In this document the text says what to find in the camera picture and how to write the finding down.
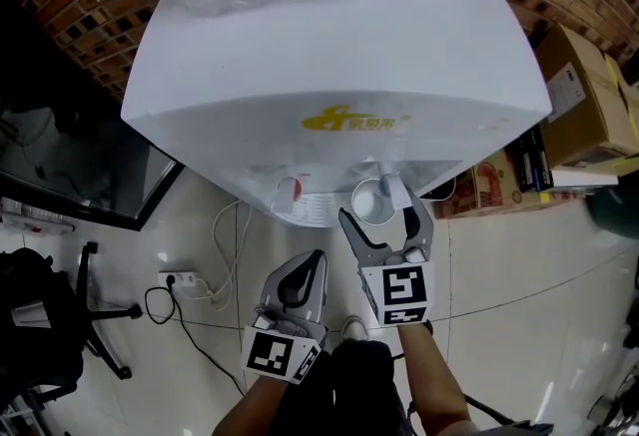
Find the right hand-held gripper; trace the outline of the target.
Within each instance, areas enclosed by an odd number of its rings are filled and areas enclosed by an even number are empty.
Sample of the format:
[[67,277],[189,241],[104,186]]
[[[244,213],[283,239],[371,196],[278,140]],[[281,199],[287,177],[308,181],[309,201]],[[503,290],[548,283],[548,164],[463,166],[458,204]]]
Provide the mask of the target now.
[[345,209],[338,221],[357,259],[362,288],[380,327],[425,323],[434,303],[434,263],[429,261],[433,221],[422,200],[408,193],[403,209],[406,232],[402,252],[373,243]]

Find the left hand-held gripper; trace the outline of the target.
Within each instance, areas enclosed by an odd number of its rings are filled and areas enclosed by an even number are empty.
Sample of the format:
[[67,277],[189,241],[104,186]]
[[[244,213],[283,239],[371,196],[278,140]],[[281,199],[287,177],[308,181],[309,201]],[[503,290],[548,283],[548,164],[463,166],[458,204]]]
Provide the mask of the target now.
[[244,370],[290,384],[304,381],[327,335],[322,323],[327,274],[326,254],[314,249],[268,276],[256,319],[244,330]]

